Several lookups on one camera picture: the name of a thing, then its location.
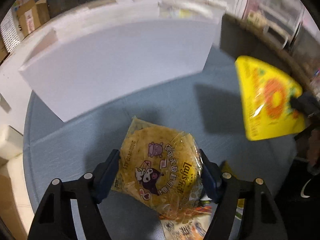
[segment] table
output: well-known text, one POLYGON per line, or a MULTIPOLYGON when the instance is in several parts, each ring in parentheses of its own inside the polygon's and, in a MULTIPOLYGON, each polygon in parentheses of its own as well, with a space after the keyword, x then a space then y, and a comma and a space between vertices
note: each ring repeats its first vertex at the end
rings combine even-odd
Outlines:
MULTIPOLYGON (((212 48, 202 73, 133 93, 66 123, 32 93, 23 164, 34 212, 52 179, 78 179, 119 149, 133 116, 191 133, 210 161, 219 165, 227 160, 240 179, 263 178, 272 194, 296 155, 292 136, 246 139, 234 59, 212 48)), ((75 202, 75 227, 82 240, 75 202)), ((112 191, 99 209, 112 239, 164 239, 156 212, 128 195, 112 191)), ((231 239, 239 226, 235 220, 231 239)))

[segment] yellow snack bag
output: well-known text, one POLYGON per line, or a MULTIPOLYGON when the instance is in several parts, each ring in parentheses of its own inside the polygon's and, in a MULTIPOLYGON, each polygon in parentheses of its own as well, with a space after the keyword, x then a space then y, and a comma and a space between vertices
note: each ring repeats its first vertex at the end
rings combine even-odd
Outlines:
POLYGON ((202 162, 191 134, 134 118, 120 158, 114 190, 170 220, 190 218, 202 190, 202 162))
POLYGON ((246 136, 251 141, 299 133, 303 114, 290 107, 302 87, 283 71, 248 56, 236 60, 246 136))

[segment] bolt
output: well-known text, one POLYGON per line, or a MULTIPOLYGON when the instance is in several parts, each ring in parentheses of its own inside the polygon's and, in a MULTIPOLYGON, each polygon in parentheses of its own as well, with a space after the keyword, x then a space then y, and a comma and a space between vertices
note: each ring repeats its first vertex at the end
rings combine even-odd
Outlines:
POLYGON ((88 172, 88 173, 84 174, 83 177, 84 177, 85 179, 91 179, 92 176, 93 176, 92 173, 88 172))
POLYGON ((60 180, 59 179, 54 179, 52 181, 52 185, 58 185, 60 183, 60 180))
POLYGON ((259 185, 262 185, 263 184, 263 179, 257 178, 256 179, 256 183, 259 184, 259 185))
POLYGON ((225 179, 230 179, 231 178, 231 174, 229 172, 224 172, 222 174, 222 177, 224 177, 225 179))

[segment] nike swoosh logo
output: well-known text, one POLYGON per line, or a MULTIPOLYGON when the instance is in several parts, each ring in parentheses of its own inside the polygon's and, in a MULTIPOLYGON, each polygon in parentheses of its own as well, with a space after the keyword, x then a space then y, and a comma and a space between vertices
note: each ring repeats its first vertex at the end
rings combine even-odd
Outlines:
POLYGON ((300 193, 301 197, 304 197, 304 198, 310 197, 310 196, 306 196, 306 195, 303 193, 303 192, 304 192, 304 189, 306 188, 306 186, 307 186, 307 184, 310 182, 310 180, 311 180, 311 179, 309 179, 309 180, 307 181, 307 183, 303 186, 303 188, 302 188, 302 190, 301 190, 301 193, 300 193))

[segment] label on cardboard box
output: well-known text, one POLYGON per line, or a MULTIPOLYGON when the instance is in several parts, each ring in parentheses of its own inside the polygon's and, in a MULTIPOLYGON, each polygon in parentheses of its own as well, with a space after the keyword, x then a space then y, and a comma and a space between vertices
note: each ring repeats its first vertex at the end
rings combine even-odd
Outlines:
POLYGON ((33 21, 32 9, 24 13, 27 22, 28 33, 32 33, 35 30, 35 23, 33 21))

